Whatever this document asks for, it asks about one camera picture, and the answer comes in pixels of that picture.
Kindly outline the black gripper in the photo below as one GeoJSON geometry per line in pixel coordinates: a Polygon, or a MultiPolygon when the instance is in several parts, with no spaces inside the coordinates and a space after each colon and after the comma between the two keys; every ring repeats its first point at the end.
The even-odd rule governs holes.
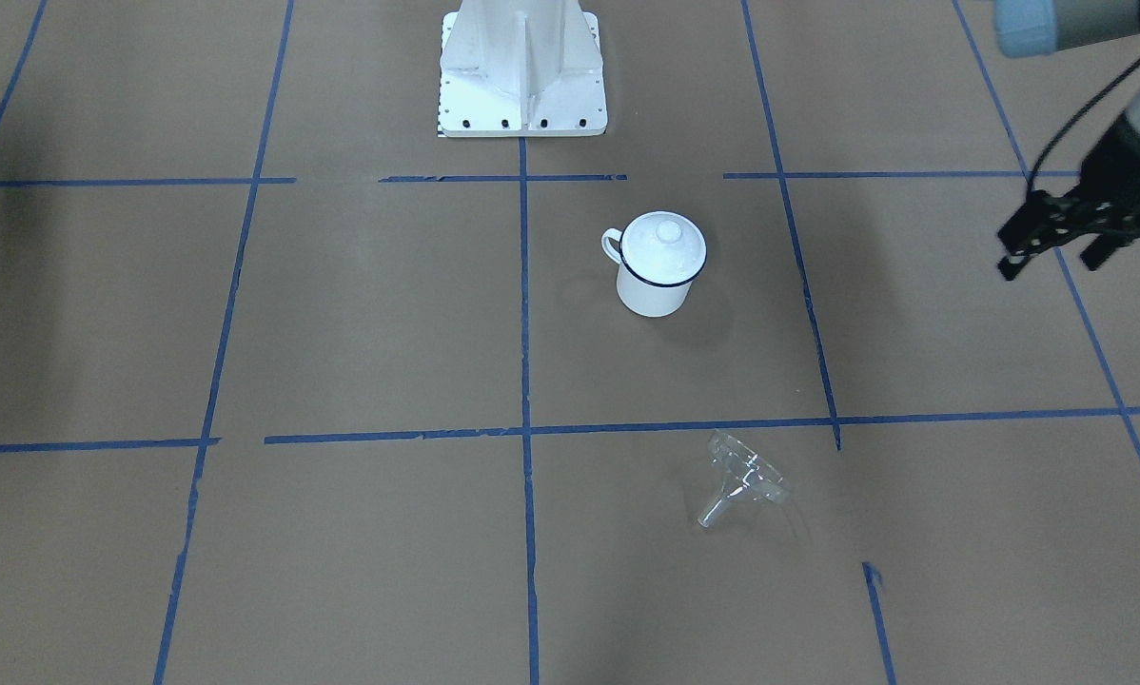
{"type": "MultiPolygon", "coordinates": [[[[1085,156],[1076,196],[1108,228],[1092,233],[1092,242],[1078,253],[1088,270],[1099,269],[1115,252],[1140,240],[1140,131],[1127,114],[1119,114],[1085,156]]],[[[1060,199],[1049,191],[1028,191],[997,230],[1004,248],[997,262],[1000,276],[1013,282],[1035,256],[1057,246],[1065,220],[1060,199]]]]}

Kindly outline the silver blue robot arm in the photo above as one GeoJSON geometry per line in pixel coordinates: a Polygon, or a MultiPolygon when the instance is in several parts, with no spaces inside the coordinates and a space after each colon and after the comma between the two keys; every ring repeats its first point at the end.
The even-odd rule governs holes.
{"type": "Polygon", "coordinates": [[[1017,279],[1036,256],[1075,240],[1084,243],[1082,264],[1100,269],[1115,253],[1140,243],[1140,1],[996,1],[993,38],[1000,54],[1013,60],[1109,51],[1115,43],[1139,48],[1118,68],[1097,67],[1105,83],[1032,157],[1021,204],[997,231],[997,269],[1005,282],[1017,279]],[[1135,92],[1084,153],[1069,189],[1044,189],[1041,178],[1062,139],[1126,84],[1135,85],[1135,92]]]}

